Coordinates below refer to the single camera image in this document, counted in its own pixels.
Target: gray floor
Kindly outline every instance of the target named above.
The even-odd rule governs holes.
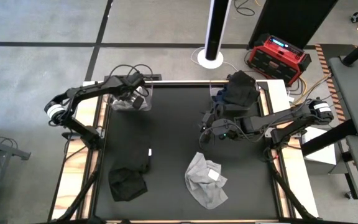
[[[0,1],[0,41],[94,42],[106,1]],[[247,3],[257,15],[261,7]],[[202,43],[205,37],[208,0],[115,0],[103,42]],[[357,24],[349,16],[358,1],[339,1],[310,44],[358,44]],[[231,10],[224,43],[246,44],[257,17]],[[205,70],[190,61],[194,49],[101,49],[93,80],[100,80],[119,63],[146,63],[166,80],[212,80],[234,70],[223,65]],[[0,136],[14,138],[29,161],[13,159],[0,190],[0,220],[9,223],[45,221],[62,164],[64,139],[60,128],[47,125],[43,108],[54,95],[85,78],[91,48],[0,47]],[[225,61],[242,70],[245,50],[223,49]],[[302,75],[311,85],[323,75],[317,53]],[[250,72],[256,79],[258,73]],[[311,96],[326,97],[321,85]],[[358,200],[347,201],[343,175],[311,176],[321,217],[358,222]]]

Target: white cable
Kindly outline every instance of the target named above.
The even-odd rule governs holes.
[[[193,53],[191,53],[191,55],[190,55],[190,60],[191,60],[192,62],[196,63],[197,65],[200,65],[200,63],[196,62],[196,61],[193,59],[193,56],[194,56],[194,53],[196,53],[197,50],[201,50],[201,49],[204,49],[204,47],[199,47],[199,48],[197,48],[197,49],[194,50]],[[231,67],[233,67],[236,72],[239,71],[233,64],[231,64],[231,63],[229,63],[229,62],[223,62],[223,63],[228,64],[228,65],[230,65]]]

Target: white base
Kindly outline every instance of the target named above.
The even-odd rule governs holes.
[[[201,50],[197,55],[198,63],[208,69],[218,68],[223,64],[223,54],[218,52],[218,56],[215,60],[208,60],[205,58],[205,49]]]

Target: table frame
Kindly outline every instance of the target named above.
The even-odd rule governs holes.
[[[290,107],[287,101],[287,93],[285,85],[282,80],[260,80],[267,85],[267,89],[261,89],[261,102],[264,114],[271,112],[275,113],[281,110],[286,110]],[[85,82],[84,85],[90,85],[94,82]],[[154,83],[164,83],[165,85],[177,85],[179,83],[192,84],[192,85],[209,85],[209,84],[223,84],[227,81],[156,81]],[[77,108],[75,118],[84,125],[92,125],[94,127],[106,127],[108,119],[105,115],[108,112],[106,107],[107,95],[102,97],[92,98],[82,101]],[[290,146],[299,147],[299,141],[292,138],[289,142]],[[84,144],[80,140],[74,140],[69,143],[68,155],[72,154]],[[70,161],[62,165],[61,174],[59,176],[57,190],[55,192],[52,208],[48,220],[55,219],[63,215],[64,211],[72,203],[77,193],[81,190],[85,180],[88,178],[89,173],[94,169],[98,152],[91,153],[85,149],[80,153],[74,155]],[[290,147],[283,148],[279,152],[279,159],[275,160],[275,166],[283,178],[289,184],[293,193],[298,200],[305,206],[305,208],[314,216],[318,216],[316,205],[311,191],[309,178],[306,171],[305,162],[303,160],[302,152],[298,149]],[[280,217],[293,217],[300,218],[299,213],[292,207],[291,203],[287,200],[281,187],[275,182],[273,186],[278,191],[277,195],[277,209]],[[93,211],[95,197],[95,184],[86,194],[86,198],[81,204],[80,208],[76,211],[72,219],[88,218]],[[160,220],[144,220],[143,222],[157,222]],[[208,220],[209,222],[271,222],[276,220]],[[108,222],[118,222],[118,220],[111,220]]]

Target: black table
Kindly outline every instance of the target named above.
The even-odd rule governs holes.
[[[345,162],[356,161],[356,158],[358,160],[358,60],[347,67],[342,64],[340,58],[331,58],[329,66],[351,118],[325,134],[303,144],[301,146],[302,152],[304,156],[307,156],[346,138],[351,147],[349,152],[342,153],[342,157]]]
[[[202,152],[206,158],[222,165],[222,175],[228,179],[223,190],[229,199],[207,210],[191,196],[185,185],[185,171],[200,151],[198,123],[201,112],[211,106],[209,85],[155,85],[153,92],[150,111],[109,114],[94,214],[105,220],[278,218],[274,184],[267,164],[260,161],[263,141],[217,139],[214,146],[205,146],[208,150]],[[247,115],[260,115],[260,108],[255,105]],[[149,191],[130,202],[115,202],[108,172],[117,158],[136,147],[152,148],[151,170],[144,175]]]

